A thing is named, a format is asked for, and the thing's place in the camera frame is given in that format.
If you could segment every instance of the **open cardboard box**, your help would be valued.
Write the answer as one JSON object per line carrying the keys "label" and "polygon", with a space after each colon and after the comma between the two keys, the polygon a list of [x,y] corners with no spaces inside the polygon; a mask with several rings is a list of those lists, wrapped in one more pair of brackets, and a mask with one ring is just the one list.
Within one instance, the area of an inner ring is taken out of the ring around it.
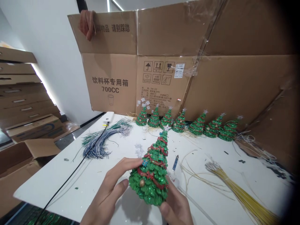
{"label": "open cardboard box", "polygon": [[21,202],[14,192],[59,153],[53,139],[26,140],[0,151],[0,217]]}

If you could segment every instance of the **cup icon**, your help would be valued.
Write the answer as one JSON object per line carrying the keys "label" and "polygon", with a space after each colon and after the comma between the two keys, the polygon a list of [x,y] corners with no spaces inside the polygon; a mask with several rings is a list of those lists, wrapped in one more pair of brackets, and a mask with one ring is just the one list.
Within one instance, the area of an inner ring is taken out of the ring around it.
{"label": "cup icon", "polygon": [[109,105],[113,106],[113,98],[114,98],[114,96],[113,95],[108,95],[107,98],[108,98]]}

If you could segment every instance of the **black cable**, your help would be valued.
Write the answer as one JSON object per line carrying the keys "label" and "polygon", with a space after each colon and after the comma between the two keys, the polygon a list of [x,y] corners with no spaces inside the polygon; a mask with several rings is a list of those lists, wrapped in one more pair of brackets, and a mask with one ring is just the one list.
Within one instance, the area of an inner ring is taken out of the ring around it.
{"label": "black cable", "polygon": [[[107,122],[107,125],[105,127],[105,129],[103,130],[103,132],[101,133],[101,135],[98,138],[101,138],[101,136],[104,134],[104,131],[106,130],[106,128],[108,127],[109,122]],[[52,196],[52,198],[50,199],[50,201],[47,203],[47,205],[43,208],[43,210],[40,212],[37,220],[35,221],[35,223],[33,225],[38,224],[38,220],[41,217],[41,215],[43,214],[43,212],[46,210],[47,206],[49,205],[49,203],[52,201],[52,199],[57,195],[57,193],[60,191],[60,189],[62,189],[62,187],[68,182],[68,180],[71,178],[71,176],[75,173],[75,171],[78,169],[78,167],[82,164],[82,162],[84,161],[84,159],[86,158],[86,156],[89,154],[90,150],[87,152],[87,154],[85,155],[85,157],[81,160],[81,162],[79,163],[79,165],[76,167],[76,169],[73,171],[73,173],[69,176],[69,178],[63,183],[63,185],[58,189],[58,191]]]}

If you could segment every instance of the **glittery green tree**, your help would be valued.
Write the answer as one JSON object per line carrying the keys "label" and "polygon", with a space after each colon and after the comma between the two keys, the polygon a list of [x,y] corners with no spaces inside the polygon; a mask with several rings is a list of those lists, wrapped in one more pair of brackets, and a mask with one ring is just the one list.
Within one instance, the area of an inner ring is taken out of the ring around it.
{"label": "glittery green tree", "polygon": [[139,126],[145,126],[147,124],[147,112],[146,112],[146,106],[144,106],[143,110],[140,112],[140,114],[137,116],[137,120],[135,121],[137,125]]}
{"label": "glittery green tree", "polygon": [[219,126],[222,124],[222,119],[225,113],[222,113],[217,119],[209,122],[208,125],[205,126],[204,134],[209,138],[217,137],[219,133]]}
{"label": "glittery green tree", "polygon": [[197,118],[190,126],[188,127],[188,130],[197,136],[200,136],[203,133],[204,129],[204,122],[205,122],[205,116],[208,113],[207,110],[205,110],[201,116]]}
{"label": "glittery green tree", "polygon": [[158,104],[148,120],[148,125],[157,128],[159,126]]}
{"label": "glittery green tree", "polygon": [[238,116],[237,119],[229,121],[223,127],[220,127],[218,137],[225,141],[232,141],[237,133],[238,122],[242,118],[243,116]]}
{"label": "glittery green tree", "polygon": [[168,196],[167,130],[168,128],[160,133],[156,143],[152,144],[144,155],[143,164],[133,169],[129,177],[129,185],[138,196],[147,204],[155,206],[160,206]]}
{"label": "glittery green tree", "polygon": [[167,113],[164,115],[164,117],[161,119],[159,126],[161,129],[164,129],[163,127],[169,125],[169,127],[172,126],[172,118],[171,118],[171,110],[172,110],[172,106],[169,107],[169,110],[167,111]]}
{"label": "glittery green tree", "polygon": [[184,108],[180,114],[180,116],[178,116],[176,118],[176,120],[173,122],[172,125],[172,130],[177,132],[177,133],[183,133],[184,132],[184,127],[185,127],[185,111],[186,109]]}

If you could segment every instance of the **person's right hand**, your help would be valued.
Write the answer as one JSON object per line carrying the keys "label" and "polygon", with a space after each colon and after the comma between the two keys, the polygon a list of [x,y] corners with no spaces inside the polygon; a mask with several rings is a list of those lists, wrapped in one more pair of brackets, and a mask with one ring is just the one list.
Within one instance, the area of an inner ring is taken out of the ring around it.
{"label": "person's right hand", "polygon": [[167,201],[159,208],[162,216],[169,225],[193,225],[190,206],[187,198],[169,180],[169,192]]}

